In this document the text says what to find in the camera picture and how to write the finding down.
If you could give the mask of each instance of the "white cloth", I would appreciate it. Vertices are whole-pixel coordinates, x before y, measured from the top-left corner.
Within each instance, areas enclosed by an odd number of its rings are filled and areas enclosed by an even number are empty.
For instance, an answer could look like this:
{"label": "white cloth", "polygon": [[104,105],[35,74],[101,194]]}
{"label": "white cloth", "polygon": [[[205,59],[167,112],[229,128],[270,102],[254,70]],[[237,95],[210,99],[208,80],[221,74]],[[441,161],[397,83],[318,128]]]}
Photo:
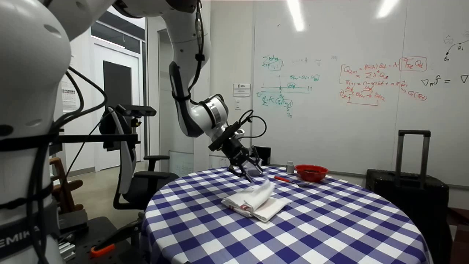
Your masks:
{"label": "white cloth", "polygon": [[273,197],[273,190],[274,183],[265,180],[259,187],[236,191],[224,197],[221,202],[245,216],[255,216],[261,221],[268,221],[287,203],[287,199],[284,197]]}

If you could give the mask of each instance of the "whiteboard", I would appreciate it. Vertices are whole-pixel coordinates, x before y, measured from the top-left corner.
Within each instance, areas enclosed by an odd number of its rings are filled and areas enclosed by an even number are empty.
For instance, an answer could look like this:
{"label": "whiteboard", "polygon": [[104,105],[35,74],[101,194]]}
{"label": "whiteboard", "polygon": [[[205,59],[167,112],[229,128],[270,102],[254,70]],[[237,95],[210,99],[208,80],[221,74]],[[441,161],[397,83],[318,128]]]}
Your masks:
{"label": "whiteboard", "polygon": [[[254,108],[268,123],[254,143],[273,162],[364,174],[396,167],[399,128],[428,128],[428,172],[469,186],[469,1],[402,0],[384,18],[380,0],[301,4],[302,32],[286,1],[254,4]],[[419,171],[421,146],[406,137],[405,169]]]}

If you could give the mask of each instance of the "blue and white checkered tablecloth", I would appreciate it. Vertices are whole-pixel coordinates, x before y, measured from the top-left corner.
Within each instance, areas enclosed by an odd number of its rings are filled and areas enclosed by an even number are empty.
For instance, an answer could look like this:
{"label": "blue and white checkered tablecloth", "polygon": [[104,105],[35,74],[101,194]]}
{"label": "blue and white checkered tablecloth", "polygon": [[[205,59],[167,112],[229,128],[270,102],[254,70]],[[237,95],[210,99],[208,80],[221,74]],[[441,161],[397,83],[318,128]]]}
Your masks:
{"label": "blue and white checkered tablecloth", "polygon": [[160,262],[427,262],[424,237],[384,197],[327,175],[301,187],[274,180],[290,202],[271,221],[245,218],[221,199],[249,186],[226,168],[183,175],[152,196],[145,212],[151,260]]}

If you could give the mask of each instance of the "suitcase handle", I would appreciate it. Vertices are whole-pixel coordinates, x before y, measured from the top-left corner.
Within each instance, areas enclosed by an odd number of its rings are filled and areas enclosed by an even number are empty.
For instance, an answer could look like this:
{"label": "suitcase handle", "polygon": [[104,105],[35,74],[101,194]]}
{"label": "suitcase handle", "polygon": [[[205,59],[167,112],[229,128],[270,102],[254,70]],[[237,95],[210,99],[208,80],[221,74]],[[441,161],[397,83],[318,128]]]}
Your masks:
{"label": "suitcase handle", "polygon": [[405,134],[424,134],[422,146],[422,165],[421,165],[421,187],[425,184],[427,165],[428,165],[428,149],[429,149],[429,130],[415,130],[415,128],[400,128],[397,142],[397,156],[396,156],[396,184],[400,184],[400,169],[402,169],[402,155],[405,145]]}

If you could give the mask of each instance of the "round table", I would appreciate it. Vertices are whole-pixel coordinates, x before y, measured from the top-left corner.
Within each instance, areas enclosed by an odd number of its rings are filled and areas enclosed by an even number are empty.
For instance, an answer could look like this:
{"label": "round table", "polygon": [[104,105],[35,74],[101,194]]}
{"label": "round table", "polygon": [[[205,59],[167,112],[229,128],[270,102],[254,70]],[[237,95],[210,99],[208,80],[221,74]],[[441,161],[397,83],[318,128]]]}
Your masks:
{"label": "round table", "polygon": [[[427,262],[422,234],[377,193],[327,175],[299,186],[264,167],[254,183],[226,168],[183,175],[157,191],[145,212],[151,262]],[[264,180],[289,203],[268,222],[246,218],[221,199]]]}

